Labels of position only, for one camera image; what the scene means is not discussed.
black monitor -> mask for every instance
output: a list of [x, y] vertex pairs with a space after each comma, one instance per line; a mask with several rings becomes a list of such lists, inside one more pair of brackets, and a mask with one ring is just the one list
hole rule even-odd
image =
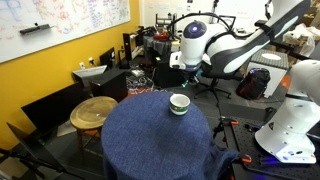
[[45, 135], [69, 120], [72, 110], [89, 98], [80, 83], [75, 83], [55, 93], [21, 107], [37, 130]]
[[107, 65], [107, 69], [112, 69], [115, 61], [114, 47], [100, 56], [100, 64]]

office chair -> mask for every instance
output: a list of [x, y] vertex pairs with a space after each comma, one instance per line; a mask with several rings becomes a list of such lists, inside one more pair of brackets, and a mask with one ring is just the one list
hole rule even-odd
[[202, 82], [199, 82], [197, 85], [202, 85], [202, 86], [205, 86], [206, 88], [201, 90], [201, 91], [199, 91], [199, 92], [197, 92], [195, 94], [194, 98], [197, 99], [199, 94], [201, 94], [203, 92], [206, 92], [206, 91], [210, 91], [210, 92], [212, 92], [214, 94], [214, 96], [217, 99], [217, 107], [219, 106], [219, 98], [218, 98], [218, 95], [217, 95], [217, 91], [226, 93], [228, 95], [227, 97], [229, 99], [231, 98], [231, 92], [228, 92], [228, 91], [226, 91], [224, 89], [221, 89], [221, 88], [217, 87], [219, 80], [220, 79], [224, 79], [224, 80], [233, 79], [233, 80], [241, 81], [243, 79], [243, 75], [239, 71], [240, 68], [238, 68], [237, 70], [235, 70], [235, 71], [233, 71], [231, 73], [224, 73], [223, 71], [215, 69], [211, 65], [209, 65], [209, 64], [204, 62], [204, 63], [201, 64], [201, 69], [203, 71], [201, 76], [205, 77], [205, 78], [211, 78], [212, 82], [211, 82], [210, 85], [202, 83]]

yellow wall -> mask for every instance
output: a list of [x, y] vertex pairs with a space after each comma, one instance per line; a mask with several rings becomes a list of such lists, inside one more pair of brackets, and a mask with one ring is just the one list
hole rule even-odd
[[140, 25], [139, 0], [130, 0], [130, 7], [128, 23], [0, 64], [0, 148], [18, 143], [6, 122], [28, 133], [35, 130], [21, 106], [74, 83], [71, 71], [79, 69], [80, 62], [89, 67], [89, 57], [98, 63], [103, 52], [123, 46], [122, 33]]

whiteboard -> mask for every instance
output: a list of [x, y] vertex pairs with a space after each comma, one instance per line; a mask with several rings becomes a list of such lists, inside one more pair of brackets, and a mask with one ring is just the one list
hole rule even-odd
[[0, 63], [128, 21], [129, 0], [0, 0]]

white wall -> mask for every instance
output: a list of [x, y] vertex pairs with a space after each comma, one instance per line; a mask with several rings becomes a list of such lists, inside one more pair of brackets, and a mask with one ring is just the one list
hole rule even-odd
[[[236, 28], [254, 29], [254, 22], [258, 19], [266, 20], [264, 15], [264, 5], [268, 0], [220, 0], [216, 8], [218, 15], [236, 16]], [[191, 12], [211, 12], [214, 0], [193, 0], [193, 3], [187, 3], [187, 0], [140, 0], [140, 22], [143, 26], [155, 25], [155, 16], [167, 17], [168, 13], [177, 13], [178, 18], [182, 14]], [[191, 5], [191, 10], [187, 10], [187, 5]], [[183, 29], [193, 20], [201, 20], [208, 23], [209, 17], [193, 16], [180, 21], [178, 29]]]

